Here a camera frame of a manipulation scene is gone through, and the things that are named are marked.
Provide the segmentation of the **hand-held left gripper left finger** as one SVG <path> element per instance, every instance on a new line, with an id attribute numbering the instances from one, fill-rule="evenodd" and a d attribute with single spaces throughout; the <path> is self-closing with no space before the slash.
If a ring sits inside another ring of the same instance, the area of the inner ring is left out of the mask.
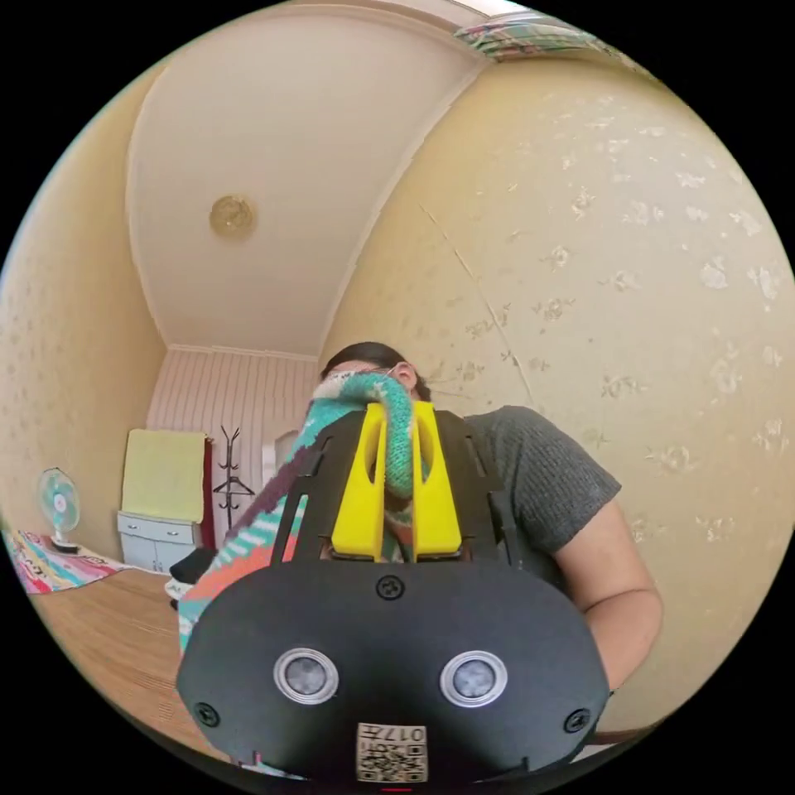
<path id="1" fill-rule="evenodd" d="M 354 434 L 354 456 L 331 535 L 336 557 L 379 557 L 383 545 L 387 419 L 370 403 Z"/>

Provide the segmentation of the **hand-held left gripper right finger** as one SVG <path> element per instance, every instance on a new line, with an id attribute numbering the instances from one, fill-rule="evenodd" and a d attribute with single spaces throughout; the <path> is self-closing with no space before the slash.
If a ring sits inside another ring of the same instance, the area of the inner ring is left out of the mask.
<path id="1" fill-rule="evenodd" d="M 462 537 L 434 407 L 417 402 L 412 420 L 412 548 L 416 557 L 454 557 Z"/>

